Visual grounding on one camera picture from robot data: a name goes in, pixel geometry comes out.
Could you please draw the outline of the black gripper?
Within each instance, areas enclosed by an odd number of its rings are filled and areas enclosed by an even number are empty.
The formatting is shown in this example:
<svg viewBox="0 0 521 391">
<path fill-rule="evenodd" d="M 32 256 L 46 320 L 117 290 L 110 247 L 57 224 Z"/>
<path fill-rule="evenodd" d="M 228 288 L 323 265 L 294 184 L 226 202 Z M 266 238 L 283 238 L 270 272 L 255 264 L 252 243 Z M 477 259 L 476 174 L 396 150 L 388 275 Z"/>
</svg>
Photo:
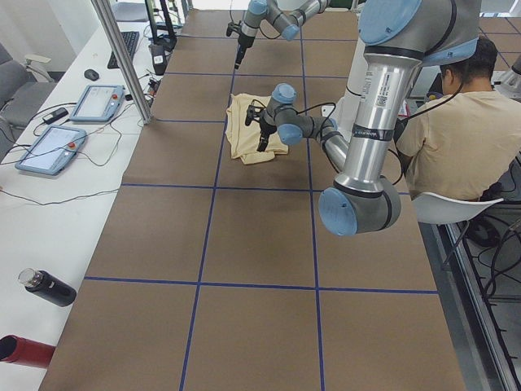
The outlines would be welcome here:
<svg viewBox="0 0 521 391">
<path fill-rule="evenodd" d="M 238 70 L 241 63 L 243 62 L 243 58 L 246 54 L 247 49 L 249 49 L 253 45 L 253 42 L 256 37 L 256 29 L 247 24 L 246 22 L 229 22 L 226 29 L 226 36 L 230 37 L 232 33 L 237 33 L 239 35 L 239 48 L 234 62 L 234 69 Z"/>
<path fill-rule="evenodd" d="M 260 126 L 260 140 L 256 150 L 264 152 L 269 145 L 269 137 L 277 132 L 277 126 L 267 113 L 266 108 L 249 104 L 246 111 L 245 126 L 249 126 L 253 121 Z"/>
</svg>

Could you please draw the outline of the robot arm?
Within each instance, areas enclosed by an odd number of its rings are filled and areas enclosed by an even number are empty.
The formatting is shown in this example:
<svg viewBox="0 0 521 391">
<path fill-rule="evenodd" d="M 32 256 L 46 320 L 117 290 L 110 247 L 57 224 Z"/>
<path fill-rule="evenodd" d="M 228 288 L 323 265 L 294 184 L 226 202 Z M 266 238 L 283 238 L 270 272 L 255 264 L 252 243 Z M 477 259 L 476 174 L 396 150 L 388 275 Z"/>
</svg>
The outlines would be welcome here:
<svg viewBox="0 0 521 391">
<path fill-rule="evenodd" d="M 288 145 L 313 138 L 337 174 L 319 198 L 323 225 L 335 235 L 381 231 L 400 216 L 401 200 L 382 167 L 398 112 L 423 66 L 471 57 L 476 48 L 478 1 L 367 1 L 358 32 L 368 64 L 352 126 L 345 138 L 329 118 L 306 116 L 295 107 L 295 89 L 275 87 L 265 107 L 250 105 L 247 122 L 260 126 L 258 150 L 277 134 Z"/>
<path fill-rule="evenodd" d="M 324 13 L 328 8 L 333 8 L 331 1 L 306 1 L 289 14 L 285 14 L 277 1 L 252 0 L 248 3 L 243 18 L 237 21 L 234 20 L 232 8 L 230 8 L 230 22 L 227 24 L 225 35 L 230 37 L 232 33 L 238 34 L 234 69 L 239 69 L 247 50 L 253 46 L 263 20 L 278 32 L 276 38 L 282 37 L 286 41 L 291 41 L 307 21 L 315 15 Z"/>
</svg>

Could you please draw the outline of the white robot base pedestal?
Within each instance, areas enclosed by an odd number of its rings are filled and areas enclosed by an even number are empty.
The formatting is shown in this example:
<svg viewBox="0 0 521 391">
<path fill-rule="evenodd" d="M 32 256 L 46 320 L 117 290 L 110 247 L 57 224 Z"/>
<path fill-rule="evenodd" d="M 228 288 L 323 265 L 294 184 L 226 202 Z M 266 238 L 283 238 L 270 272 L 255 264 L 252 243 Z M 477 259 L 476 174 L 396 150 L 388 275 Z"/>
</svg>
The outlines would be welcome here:
<svg viewBox="0 0 521 391">
<path fill-rule="evenodd" d="M 367 62 L 364 58 L 365 43 L 358 38 L 351 69 L 346 82 L 344 96 L 339 99 L 331 117 L 336 121 L 338 131 L 350 139 L 352 127 L 357 117 L 361 90 L 366 77 Z"/>
</svg>

